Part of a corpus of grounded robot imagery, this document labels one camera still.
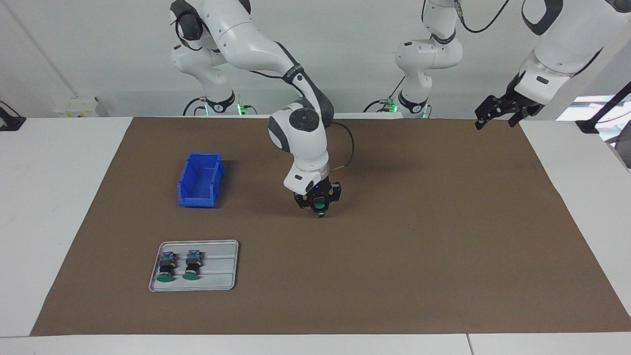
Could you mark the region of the brown table mat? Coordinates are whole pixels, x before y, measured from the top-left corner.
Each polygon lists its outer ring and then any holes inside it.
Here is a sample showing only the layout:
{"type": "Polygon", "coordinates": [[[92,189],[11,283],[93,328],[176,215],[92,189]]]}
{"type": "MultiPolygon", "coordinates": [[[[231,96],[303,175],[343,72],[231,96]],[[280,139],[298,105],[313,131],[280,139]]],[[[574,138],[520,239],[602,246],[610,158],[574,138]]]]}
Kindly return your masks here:
{"type": "Polygon", "coordinates": [[[521,127],[347,124],[354,162],[317,218],[266,120],[133,119],[31,334],[631,331],[521,127]],[[178,204],[192,151],[222,154],[214,208],[178,204]],[[231,290],[148,289],[163,242],[207,240],[239,241],[231,290]]]}

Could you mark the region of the blue plastic bin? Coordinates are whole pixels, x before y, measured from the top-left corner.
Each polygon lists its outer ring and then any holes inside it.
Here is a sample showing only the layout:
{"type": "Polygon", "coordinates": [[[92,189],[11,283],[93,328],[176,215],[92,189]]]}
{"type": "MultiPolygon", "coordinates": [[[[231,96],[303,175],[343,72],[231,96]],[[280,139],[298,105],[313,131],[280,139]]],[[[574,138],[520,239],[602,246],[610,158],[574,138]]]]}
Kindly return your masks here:
{"type": "Polygon", "coordinates": [[[224,175],[221,153],[190,152],[176,186],[178,204],[188,208],[216,207],[224,175]]]}

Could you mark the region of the silver metal tray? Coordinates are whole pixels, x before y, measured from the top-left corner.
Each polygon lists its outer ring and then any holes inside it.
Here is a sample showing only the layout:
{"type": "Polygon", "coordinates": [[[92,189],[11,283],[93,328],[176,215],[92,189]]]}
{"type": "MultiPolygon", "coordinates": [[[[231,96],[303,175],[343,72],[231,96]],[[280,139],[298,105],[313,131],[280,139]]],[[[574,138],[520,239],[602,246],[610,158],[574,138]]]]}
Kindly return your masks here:
{"type": "Polygon", "coordinates": [[[148,289],[151,292],[231,290],[236,283],[239,247],[237,240],[165,241],[158,248],[148,289]],[[190,249],[200,250],[204,258],[199,278],[195,281],[183,278],[185,256],[190,249]],[[169,283],[160,283],[155,279],[161,251],[176,252],[174,280],[169,283]]]}

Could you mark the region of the grey chair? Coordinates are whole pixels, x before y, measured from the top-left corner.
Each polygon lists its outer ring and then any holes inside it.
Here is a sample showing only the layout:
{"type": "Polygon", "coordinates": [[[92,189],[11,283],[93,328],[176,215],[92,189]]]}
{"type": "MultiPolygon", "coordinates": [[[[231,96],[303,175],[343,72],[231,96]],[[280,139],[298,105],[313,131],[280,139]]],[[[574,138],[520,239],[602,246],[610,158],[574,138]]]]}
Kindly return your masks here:
{"type": "Polygon", "coordinates": [[[618,160],[631,170],[631,135],[618,135],[608,140],[618,160]]]}

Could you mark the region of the white wall box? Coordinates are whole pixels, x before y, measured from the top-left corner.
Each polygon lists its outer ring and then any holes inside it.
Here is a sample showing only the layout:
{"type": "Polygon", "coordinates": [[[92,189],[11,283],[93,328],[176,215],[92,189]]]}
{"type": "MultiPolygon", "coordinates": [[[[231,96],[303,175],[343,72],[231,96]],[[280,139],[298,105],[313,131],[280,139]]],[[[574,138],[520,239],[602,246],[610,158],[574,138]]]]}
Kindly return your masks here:
{"type": "Polygon", "coordinates": [[[52,111],[57,117],[84,118],[110,117],[101,101],[94,96],[79,96],[67,100],[58,99],[52,111]]]}

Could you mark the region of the black clamp mount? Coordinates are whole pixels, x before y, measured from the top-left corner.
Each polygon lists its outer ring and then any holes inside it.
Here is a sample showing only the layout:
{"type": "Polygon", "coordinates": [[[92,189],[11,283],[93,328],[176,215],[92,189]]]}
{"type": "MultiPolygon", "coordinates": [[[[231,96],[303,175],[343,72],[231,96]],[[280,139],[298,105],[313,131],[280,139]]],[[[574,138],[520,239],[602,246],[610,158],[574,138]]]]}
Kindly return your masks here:
{"type": "Polygon", "coordinates": [[[17,110],[0,100],[0,131],[18,131],[26,120],[17,110]]]}

